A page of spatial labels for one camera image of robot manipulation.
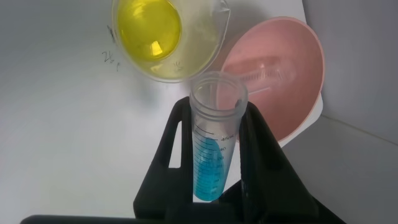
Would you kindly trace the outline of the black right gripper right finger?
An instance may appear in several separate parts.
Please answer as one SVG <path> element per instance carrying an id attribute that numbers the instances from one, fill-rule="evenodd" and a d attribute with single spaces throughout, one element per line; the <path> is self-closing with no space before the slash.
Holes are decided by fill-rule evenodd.
<path id="1" fill-rule="evenodd" d="M 239 129 L 246 223 L 342 223 L 304 186 L 259 109 L 248 103 Z"/>

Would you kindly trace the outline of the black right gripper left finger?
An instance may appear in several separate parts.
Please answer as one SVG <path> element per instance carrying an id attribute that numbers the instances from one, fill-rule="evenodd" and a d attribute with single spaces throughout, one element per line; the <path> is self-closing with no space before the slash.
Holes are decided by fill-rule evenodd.
<path id="1" fill-rule="evenodd" d="M 179 124 L 182 126 L 180 167 L 170 168 Z M 192 121 L 189 97 L 185 97 L 172 108 L 155 156 L 134 199 L 134 214 L 138 219 L 164 219 L 168 209 L 192 201 Z"/>

